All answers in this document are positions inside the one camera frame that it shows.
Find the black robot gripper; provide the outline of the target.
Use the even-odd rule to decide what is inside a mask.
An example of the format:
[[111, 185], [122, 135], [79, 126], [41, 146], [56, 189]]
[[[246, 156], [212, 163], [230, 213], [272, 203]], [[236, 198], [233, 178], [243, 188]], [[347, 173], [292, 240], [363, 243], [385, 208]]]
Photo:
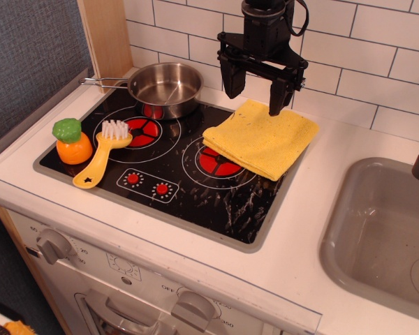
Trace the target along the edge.
[[294, 91], [304, 86], [308, 62], [290, 47], [291, 37], [302, 36], [308, 19], [299, 31], [293, 28], [296, 1], [243, 1], [242, 33], [222, 31], [220, 61], [223, 87], [229, 98], [236, 98], [245, 88], [246, 73], [272, 81], [270, 111], [274, 117], [289, 105]]

